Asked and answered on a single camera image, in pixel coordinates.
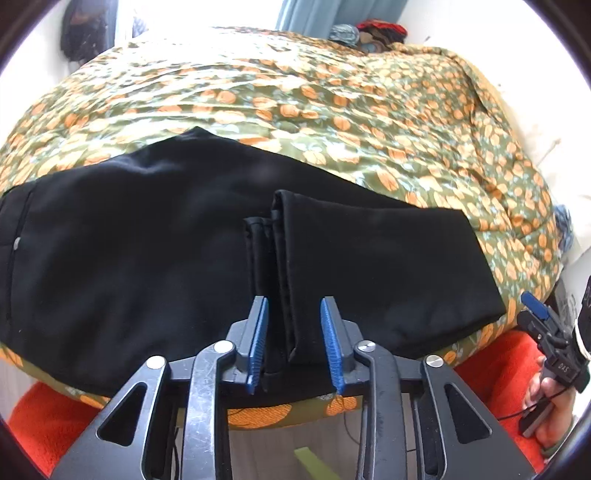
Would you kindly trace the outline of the right hand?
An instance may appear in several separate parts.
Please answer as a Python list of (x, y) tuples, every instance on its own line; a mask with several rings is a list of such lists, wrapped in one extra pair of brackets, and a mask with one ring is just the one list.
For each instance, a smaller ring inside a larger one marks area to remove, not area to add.
[(570, 432), (576, 393), (574, 387), (566, 389), (553, 378), (542, 378), (542, 370), (531, 378), (526, 389), (523, 407), (531, 407), (543, 397), (549, 398), (553, 405), (549, 415), (538, 425), (534, 433), (544, 450), (560, 446), (564, 437)]

